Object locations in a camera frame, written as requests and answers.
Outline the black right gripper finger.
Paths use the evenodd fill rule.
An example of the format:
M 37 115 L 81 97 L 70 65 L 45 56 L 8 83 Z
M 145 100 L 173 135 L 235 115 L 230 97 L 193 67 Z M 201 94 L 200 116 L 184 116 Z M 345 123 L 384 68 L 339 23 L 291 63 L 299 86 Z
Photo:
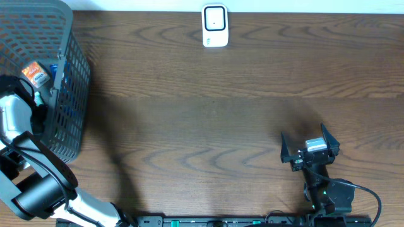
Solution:
M 320 126 L 328 150 L 333 154 L 333 156 L 338 156 L 340 151 L 340 143 L 331 135 L 323 123 L 321 123 Z
M 290 162 L 290 154 L 288 151 L 287 142 L 286 142 L 285 135 L 283 132 L 281 133 L 281 138 L 282 138 L 282 146 L 281 146 L 281 151 L 280 151 L 281 162 L 282 163 Z

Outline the orange snack box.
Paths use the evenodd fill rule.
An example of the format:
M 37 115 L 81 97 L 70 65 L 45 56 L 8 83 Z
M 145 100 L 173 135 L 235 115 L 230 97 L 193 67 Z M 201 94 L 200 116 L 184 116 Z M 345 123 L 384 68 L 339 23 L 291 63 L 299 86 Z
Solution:
M 36 88 L 40 88 L 51 79 L 49 74 L 37 61 L 29 63 L 21 72 Z

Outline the light teal snack packet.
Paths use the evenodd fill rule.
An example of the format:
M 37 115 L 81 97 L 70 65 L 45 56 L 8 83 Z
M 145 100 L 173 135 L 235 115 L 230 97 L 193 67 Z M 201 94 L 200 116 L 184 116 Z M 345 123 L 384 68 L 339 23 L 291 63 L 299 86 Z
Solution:
M 45 104 L 39 91 L 34 93 L 34 102 L 38 107 Z

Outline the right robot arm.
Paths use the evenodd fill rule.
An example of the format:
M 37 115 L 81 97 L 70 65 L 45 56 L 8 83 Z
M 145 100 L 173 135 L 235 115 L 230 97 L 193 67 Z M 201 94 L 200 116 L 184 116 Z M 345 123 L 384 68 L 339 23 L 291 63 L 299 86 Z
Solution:
M 305 179 L 304 195 L 314 206 L 306 216 L 308 226 L 347 226 L 347 214 L 352 211 L 355 189 L 343 179 L 330 179 L 327 165 L 332 164 L 340 143 L 321 124 L 322 137 L 306 141 L 305 148 L 289 153 L 286 136 L 281 134 L 280 159 L 289 163 L 292 171 L 301 171 Z

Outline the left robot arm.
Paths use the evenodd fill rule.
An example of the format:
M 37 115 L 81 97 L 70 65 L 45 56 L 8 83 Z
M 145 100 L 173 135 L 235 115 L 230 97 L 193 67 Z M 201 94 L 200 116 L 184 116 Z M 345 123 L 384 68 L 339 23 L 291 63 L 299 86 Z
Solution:
M 27 221 L 53 218 L 57 226 L 137 226 L 115 204 L 81 190 L 71 169 L 41 143 L 47 111 L 27 80 L 1 75 L 1 200 Z

